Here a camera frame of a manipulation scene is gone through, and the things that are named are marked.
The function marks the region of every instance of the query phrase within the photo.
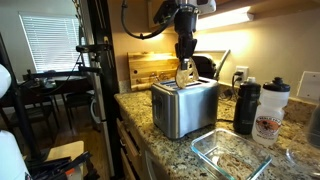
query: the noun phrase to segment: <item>glass baking dish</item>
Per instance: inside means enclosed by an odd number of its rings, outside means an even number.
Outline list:
[[[272,161],[263,148],[222,128],[193,140],[191,149],[219,179],[256,179]]]

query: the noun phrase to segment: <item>stainless steel toaster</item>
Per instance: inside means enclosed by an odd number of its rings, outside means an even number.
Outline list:
[[[151,86],[153,123],[169,139],[214,124],[218,110],[218,82],[200,77],[185,89],[173,80]]]

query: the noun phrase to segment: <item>power cord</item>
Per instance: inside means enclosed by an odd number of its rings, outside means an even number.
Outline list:
[[[241,77],[242,75],[243,75],[243,72],[237,71],[232,76],[232,92],[233,92],[233,95],[236,97],[236,99],[238,99],[238,94],[234,89],[234,85],[237,81],[242,81],[242,77]]]

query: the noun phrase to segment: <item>window blinds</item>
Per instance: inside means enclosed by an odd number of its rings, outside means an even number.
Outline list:
[[[79,57],[75,50],[79,37],[76,18],[26,14],[20,14],[20,18],[37,73],[71,71],[74,68]]]

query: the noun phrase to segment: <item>wall outlet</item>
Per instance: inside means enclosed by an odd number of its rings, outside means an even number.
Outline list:
[[[235,72],[243,72],[241,78],[241,81],[237,81],[237,84],[240,84],[242,82],[244,82],[245,80],[247,80],[248,78],[248,74],[249,74],[249,67],[247,66],[236,66],[236,71]]]

